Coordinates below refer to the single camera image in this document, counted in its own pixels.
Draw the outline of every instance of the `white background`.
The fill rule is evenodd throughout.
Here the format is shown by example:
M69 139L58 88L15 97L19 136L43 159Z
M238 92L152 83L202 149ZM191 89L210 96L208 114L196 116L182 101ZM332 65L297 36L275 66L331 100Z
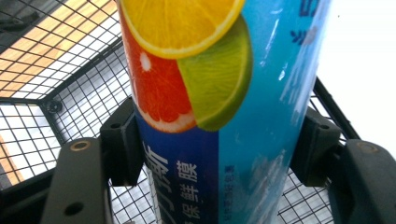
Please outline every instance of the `white background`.
M396 2L333 0L318 76L361 139L396 158Z

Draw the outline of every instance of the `red grapefruit slice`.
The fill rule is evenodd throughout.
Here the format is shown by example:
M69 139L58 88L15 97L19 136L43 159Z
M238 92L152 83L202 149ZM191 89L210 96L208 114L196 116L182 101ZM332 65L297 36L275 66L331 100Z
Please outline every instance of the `red grapefruit slice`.
M143 119L154 129L181 133L195 126L191 103L176 60L156 57L132 37L120 14L134 100Z

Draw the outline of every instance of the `wire grid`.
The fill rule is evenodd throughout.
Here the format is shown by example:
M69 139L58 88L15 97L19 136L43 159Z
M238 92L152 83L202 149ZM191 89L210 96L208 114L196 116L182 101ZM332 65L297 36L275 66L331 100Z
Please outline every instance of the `wire grid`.
M7 5L0 9L2 23L24 23L30 30L24 34L0 27L0 39L16 40L12 45L0 41L5 49L0 51L0 97L42 99L120 37L112 0L20 0ZM27 12L41 19L24 20Z
M47 0L19 2L24 5L21 8L29 7L39 12L41 21L29 23L28 28L38 29L42 35L27 33L22 36L21 32L16 34L0 29L0 33L14 35L18 41L24 43L23 46L28 46L21 49L17 45L21 42L9 46L0 42L0 47L6 49L0 55L0 97L44 101L54 99L62 102L64 109L52 118L47 117L50 120L46 120L43 111L37 105L1 105L0 134L3 137L3 154L0 154L0 160L7 162L8 167L11 167L11 170L6 167L9 171L6 171L5 166L0 167L2 184L6 182L3 180L12 179L11 174L16 179L13 181L17 183L55 166L60 146L54 132L62 136L62 142L80 137L97 137L105 120L131 94L126 57L120 40L119 18L117 13L112 12L115 6L112 0L56 1L56 6L53 3L46 4L46 9L36 6L40 6L39 3L42 2L48 3ZM67 12L63 18L57 14L60 8ZM104 19L98 20L94 13L86 14L84 8L94 8ZM12 19L21 20L18 18L18 11L1 12ZM78 17L78 23L72 22L74 17ZM53 24L45 26L43 22ZM84 24L92 25L92 29L85 30ZM67 32L60 32L62 29L66 29ZM56 44L46 42L50 37L59 41L53 41ZM60 52L59 55L56 54L57 57L51 56L54 51ZM30 59L29 63L24 61L26 58ZM329 118L315 95L312 96L310 105ZM30 114L19 112L22 108L28 108ZM31 124L25 121L27 118L33 118L35 126L31 127ZM8 121L9 119L21 119L22 123ZM49 122L56 123L57 129L49 131ZM32 128L36 129L35 133L30 132ZM19 133L23 132L21 130L27 130L25 138L20 138L23 136ZM41 148L42 144L36 140L44 140L47 147ZM29 142L26 144L33 142L35 147L26 147L24 141ZM46 152L50 152L51 157L44 156ZM30 155L36 158L38 155L38 163L30 159ZM116 223L128 220L136 223L155 222L145 170L142 170L136 188L111 187L110 191ZM294 173L289 171L279 202L278 222L332 223L327 191L305 188Z

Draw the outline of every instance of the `yellow orange slice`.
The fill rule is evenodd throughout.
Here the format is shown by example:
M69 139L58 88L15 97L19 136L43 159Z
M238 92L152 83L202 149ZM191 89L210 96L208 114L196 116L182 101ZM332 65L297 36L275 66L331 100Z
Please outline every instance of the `yellow orange slice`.
M120 0L134 39L166 59L195 55L232 27L245 0Z

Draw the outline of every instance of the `green lime slice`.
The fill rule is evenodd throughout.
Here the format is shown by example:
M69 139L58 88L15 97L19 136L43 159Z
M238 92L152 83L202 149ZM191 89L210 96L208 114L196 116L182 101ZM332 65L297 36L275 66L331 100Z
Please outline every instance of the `green lime slice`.
M198 127L217 131L233 118L248 91L252 62L242 16L209 49L177 60Z

